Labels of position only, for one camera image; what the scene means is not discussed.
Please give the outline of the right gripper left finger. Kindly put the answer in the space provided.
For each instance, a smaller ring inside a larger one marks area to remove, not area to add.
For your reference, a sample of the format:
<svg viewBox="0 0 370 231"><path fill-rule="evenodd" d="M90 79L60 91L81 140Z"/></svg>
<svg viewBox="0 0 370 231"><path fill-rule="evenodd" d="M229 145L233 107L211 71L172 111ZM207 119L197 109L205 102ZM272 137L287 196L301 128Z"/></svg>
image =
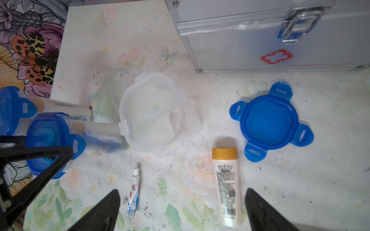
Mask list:
<svg viewBox="0 0 370 231"><path fill-rule="evenodd" d="M89 210L69 231L113 231L120 207L117 189L112 190Z"/></svg>

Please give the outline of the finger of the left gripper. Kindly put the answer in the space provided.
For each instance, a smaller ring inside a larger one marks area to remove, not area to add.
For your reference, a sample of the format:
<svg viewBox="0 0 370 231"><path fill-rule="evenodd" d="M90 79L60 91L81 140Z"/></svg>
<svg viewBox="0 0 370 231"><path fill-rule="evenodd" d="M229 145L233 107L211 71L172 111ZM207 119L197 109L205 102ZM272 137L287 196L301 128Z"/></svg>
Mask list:
<svg viewBox="0 0 370 231"><path fill-rule="evenodd" d="M0 142L1 146L25 146L26 137L1 135Z"/></svg>
<svg viewBox="0 0 370 231"><path fill-rule="evenodd" d="M1 151L1 228L10 228L38 196L52 177L74 156L71 146L8 148ZM5 181L7 164L19 160L55 158L46 170L39 174L15 196L12 196Z"/></svg>

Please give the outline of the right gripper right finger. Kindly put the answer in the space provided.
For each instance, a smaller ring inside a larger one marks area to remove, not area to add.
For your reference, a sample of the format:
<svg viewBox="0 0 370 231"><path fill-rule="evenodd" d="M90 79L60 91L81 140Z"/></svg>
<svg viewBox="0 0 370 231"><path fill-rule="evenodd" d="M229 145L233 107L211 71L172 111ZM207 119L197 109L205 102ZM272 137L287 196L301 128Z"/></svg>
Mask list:
<svg viewBox="0 0 370 231"><path fill-rule="evenodd" d="M252 231L299 231L252 188L246 191L245 206Z"/></svg>

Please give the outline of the blue toothbrush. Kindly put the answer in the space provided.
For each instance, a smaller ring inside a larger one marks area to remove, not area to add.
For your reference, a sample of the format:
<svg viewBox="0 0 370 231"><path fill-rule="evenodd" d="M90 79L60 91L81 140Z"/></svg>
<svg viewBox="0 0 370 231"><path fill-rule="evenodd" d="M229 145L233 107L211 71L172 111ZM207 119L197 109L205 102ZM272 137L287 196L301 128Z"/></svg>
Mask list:
<svg viewBox="0 0 370 231"><path fill-rule="evenodd" d="M122 138L117 135L84 132L82 137L84 138L86 144L91 144L107 151L119 149L123 145Z"/></svg>

